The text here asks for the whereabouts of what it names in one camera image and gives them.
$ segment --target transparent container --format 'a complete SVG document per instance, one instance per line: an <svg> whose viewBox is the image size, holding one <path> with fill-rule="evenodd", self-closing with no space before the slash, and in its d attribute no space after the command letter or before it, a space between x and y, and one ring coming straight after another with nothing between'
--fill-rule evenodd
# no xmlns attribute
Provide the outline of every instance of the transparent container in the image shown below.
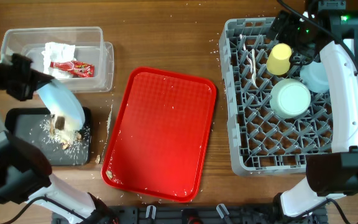
<svg viewBox="0 0 358 224"><path fill-rule="evenodd" d="M56 27L11 29L5 33L1 57L18 53L33 60L31 67L44 71L44 56L47 42L75 45L74 58L94 65L94 77L59 78L73 92L110 91L114 72L112 45L103 40L100 27Z"/></svg>

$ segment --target gray dish rack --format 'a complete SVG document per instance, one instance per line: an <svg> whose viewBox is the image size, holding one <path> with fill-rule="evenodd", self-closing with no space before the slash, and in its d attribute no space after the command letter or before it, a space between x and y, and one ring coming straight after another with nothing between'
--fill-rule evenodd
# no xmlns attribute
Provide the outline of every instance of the gray dish rack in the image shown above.
<svg viewBox="0 0 358 224"><path fill-rule="evenodd" d="M304 172L306 155L331 152L329 93L311 92L309 109L295 119L282 119L270 109L270 91L276 83L284 78L301 80L298 66L280 77L266 69L268 55L278 44L265 36L273 21L273 17L228 20L219 40L231 164L237 175ZM251 84L246 60L247 55L252 58L251 49L255 49L258 88Z"/></svg>

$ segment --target candy wrapper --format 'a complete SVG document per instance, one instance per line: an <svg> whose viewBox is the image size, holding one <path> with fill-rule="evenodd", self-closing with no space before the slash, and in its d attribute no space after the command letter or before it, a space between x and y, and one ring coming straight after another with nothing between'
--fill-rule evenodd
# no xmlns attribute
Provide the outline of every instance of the candy wrapper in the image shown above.
<svg viewBox="0 0 358 224"><path fill-rule="evenodd" d="M74 76L78 76L81 78L93 77L94 74L94 65L79 62L76 60L72 60L71 62L63 62L63 63L51 62L50 67L69 72Z"/></svg>

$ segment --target wooden table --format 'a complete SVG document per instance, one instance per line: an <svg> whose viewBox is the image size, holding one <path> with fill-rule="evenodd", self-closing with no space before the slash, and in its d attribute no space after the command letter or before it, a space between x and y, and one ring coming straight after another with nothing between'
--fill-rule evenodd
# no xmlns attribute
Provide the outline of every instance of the wooden table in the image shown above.
<svg viewBox="0 0 358 224"><path fill-rule="evenodd" d="M101 179L101 154L106 139L106 120L112 103L112 125L117 116L122 94L130 72L139 66L192 74L212 80L218 88L213 132L209 137L200 192L192 205L240 205L271 202L279 192L297 184L303 174L266 177L239 177L231 170L227 139L227 107L224 83L216 58L210 53L228 19L242 17L274 17L281 7L274 0L238 1L158 1L115 0L113 2L47 3L46 0L21 0L5 4L0 0L0 46L5 31L28 27L100 26L105 41L114 45L115 72L113 90L109 93L77 94L83 106L93 113L93 143L91 162L82 167L55 167L54 173L74 187L91 192L108 205L138 205L155 203L157 198L138 197L130 192L108 187ZM295 9L303 9L303 1L288 0ZM348 9L358 9L355 2ZM0 91L0 115L11 108L41 107L40 100L18 102ZM358 220L358 194L339 200L351 222ZM23 205L0 205L0 223L13 217ZM329 206L330 223L342 223L333 206ZM50 212L31 206L17 223L49 223Z"/></svg>

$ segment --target red plastic tray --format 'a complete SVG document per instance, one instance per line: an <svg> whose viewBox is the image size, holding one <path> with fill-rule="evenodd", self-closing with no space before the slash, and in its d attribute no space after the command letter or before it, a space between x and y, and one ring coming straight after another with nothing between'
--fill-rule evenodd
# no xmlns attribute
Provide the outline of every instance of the red plastic tray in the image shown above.
<svg viewBox="0 0 358 224"><path fill-rule="evenodd" d="M216 87L207 79L135 69L104 158L105 183L177 202L192 200L200 186L215 99Z"/></svg>

